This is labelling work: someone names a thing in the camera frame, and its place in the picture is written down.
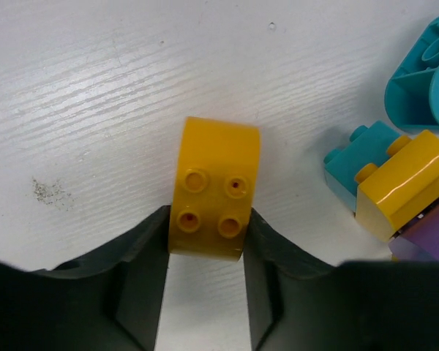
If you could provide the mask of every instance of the lego stud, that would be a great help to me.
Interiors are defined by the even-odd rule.
[[[366,126],[359,126],[358,128],[356,128],[354,130],[353,134],[350,135],[350,142],[353,142],[354,140],[356,140],[356,138],[358,136],[360,136],[361,134],[363,134],[366,131],[367,131]]]
[[[401,135],[398,137],[390,146],[387,148],[387,154],[392,157],[398,151],[402,150],[408,143],[411,141],[411,138],[407,135]]]
[[[208,178],[202,170],[187,170],[184,179],[184,188],[188,192],[201,192],[208,185]]]
[[[233,217],[223,217],[219,220],[218,232],[223,238],[235,238],[242,229],[238,219]]]
[[[427,67],[436,68],[439,66],[439,37],[423,52],[421,60]]]
[[[177,226],[184,233],[195,233],[200,228],[200,217],[194,211],[182,211],[177,216]]]
[[[326,165],[327,163],[329,163],[331,160],[333,160],[335,157],[337,157],[337,155],[342,152],[341,150],[339,150],[338,148],[334,148],[332,151],[330,151],[325,158],[323,159],[323,163]]]
[[[231,177],[226,179],[226,194],[233,199],[240,199],[247,194],[247,181],[243,177]]]
[[[377,170],[377,168],[378,166],[374,165],[373,163],[368,163],[356,174],[354,180],[356,183],[361,184],[363,181],[368,179]]]

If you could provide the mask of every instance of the teal lego brick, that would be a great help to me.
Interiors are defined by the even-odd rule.
[[[334,149],[324,158],[326,182],[329,188],[353,212],[356,211],[358,184],[356,174],[368,163],[380,167],[389,159],[387,148],[400,136],[382,121],[371,127],[360,126],[350,136],[344,149]]]

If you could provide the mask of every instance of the stain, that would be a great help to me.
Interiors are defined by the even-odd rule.
[[[116,37],[117,36],[118,36],[118,34],[116,33],[116,31],[114,31],[113,38],[112,38],[112,47],[114,49],[114,53],[116,54],[117,62],[119,63],[119,66],[122,67],[122,62],[120,61],[119,49],[117,48],[117,44],[116,44]]]
[[[83,162],[85,160],[85,157],[88,156],[89,150],[83,151],[81,154],[78,155],[78,162]]]
[[[45,184],[32,179],[33,193],[39,203],[47,206],[54,206],[59,210],[68,211],[73,208],[75,199],[71,192],[63,189],[60,180],[57,179],[53,184]]]
[[[273,32],[277,30],[277,25],[274,22],[270,22],[269,31]]]

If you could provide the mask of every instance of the purple lego brick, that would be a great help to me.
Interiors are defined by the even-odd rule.
[[[389,243],[399,260],[439,261],[439,203]]]

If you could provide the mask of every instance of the white table surface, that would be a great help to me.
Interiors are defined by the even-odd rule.
[[[169,203],[188,115],[260,127],[254,207],[284,236],[332,264],[388,257],[322,159],[388,121],[387,80],[437,16],[439,0],[0,0],[0,261],[55,267]],[[249,349],[242,264],[172,256],[157,350]]]

